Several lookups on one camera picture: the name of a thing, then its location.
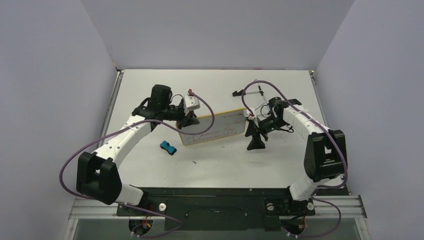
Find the yellow framed whiteboard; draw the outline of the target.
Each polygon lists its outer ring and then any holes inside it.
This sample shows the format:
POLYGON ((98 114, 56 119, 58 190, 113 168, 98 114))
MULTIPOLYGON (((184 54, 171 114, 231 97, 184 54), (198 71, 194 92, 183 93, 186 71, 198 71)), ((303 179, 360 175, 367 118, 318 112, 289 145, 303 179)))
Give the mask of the yellow framed whiteboard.
POLYGON ((182 131, 187 132, 188 134, 180 133, 180 140, 184 146, 190 146, 243 134, 246 128, 245 112, 246 110, 244 108, 239 108, 215 113, 213 125, 208 131, 204 133, 199 132, 210 126, 210 123, 212 122, 212 116, 200 116, 197 118, 199 124, 184 127, 182 129, 182 131))

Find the blue whiteboard eraser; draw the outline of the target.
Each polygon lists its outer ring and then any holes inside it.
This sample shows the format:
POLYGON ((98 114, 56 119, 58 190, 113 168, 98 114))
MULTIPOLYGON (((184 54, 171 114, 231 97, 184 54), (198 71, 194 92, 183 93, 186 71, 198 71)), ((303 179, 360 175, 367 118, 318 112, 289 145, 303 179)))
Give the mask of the blue whiteboard eraser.
POLYGON ((169 155, 174 155, 177 152, 177 149, 170 145, 166 140, 160 143, 159 147, 165 150, 169 155))

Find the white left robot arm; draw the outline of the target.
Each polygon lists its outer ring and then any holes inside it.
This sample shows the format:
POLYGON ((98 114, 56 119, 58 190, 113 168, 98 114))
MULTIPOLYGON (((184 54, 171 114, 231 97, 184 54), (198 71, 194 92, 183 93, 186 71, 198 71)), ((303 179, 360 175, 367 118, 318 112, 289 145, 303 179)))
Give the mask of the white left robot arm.
POLYGON ((145 193, 130 184, 123 183, 119 167, 139 141, 150 134, 163 121, 175 121, 177 129, 197 125, 194 114, 200 108, 200 100, 188 90, 178 105, 172 104, 172 90, 169 86, 156 84, 151 94, 137 106, 118 134, 93 152, 83 152, 77 160, 76 190, 104 204, 129 204, 136 215, 143 215, 149 209, 145 193))

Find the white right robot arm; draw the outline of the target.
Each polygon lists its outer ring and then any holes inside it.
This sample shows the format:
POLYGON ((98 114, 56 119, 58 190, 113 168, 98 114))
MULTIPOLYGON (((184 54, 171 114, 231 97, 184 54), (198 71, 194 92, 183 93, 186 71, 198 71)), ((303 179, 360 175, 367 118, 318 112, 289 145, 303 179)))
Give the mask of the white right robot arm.
POLYGON ((248 122, 246 137, 252 140, 247 150, 265 149, 268 133, 290 126, 306 140, 303 173, 289 186, 288 196, 282 199, 283 209, 294 214, 317 188, 326 187, 329 180, 347 171, 346 139, 341 130, 332 130, 316 121, 297 99, 282 100, 274 97, 268 101, 271 114, 259 120, 254 111, 247 108, 244 116, 248 122))

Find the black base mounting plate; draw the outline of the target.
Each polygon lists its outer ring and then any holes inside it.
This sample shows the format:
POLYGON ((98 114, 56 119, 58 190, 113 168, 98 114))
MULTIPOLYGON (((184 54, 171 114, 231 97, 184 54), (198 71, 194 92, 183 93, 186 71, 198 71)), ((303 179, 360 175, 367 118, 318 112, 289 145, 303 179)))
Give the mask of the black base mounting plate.
POLYGON ((286 188, 146 187, 141 207, 170 216, 165 230, 182 222, 182 231, 278 231, 315 216, 318 199, 292 200, 286 188))

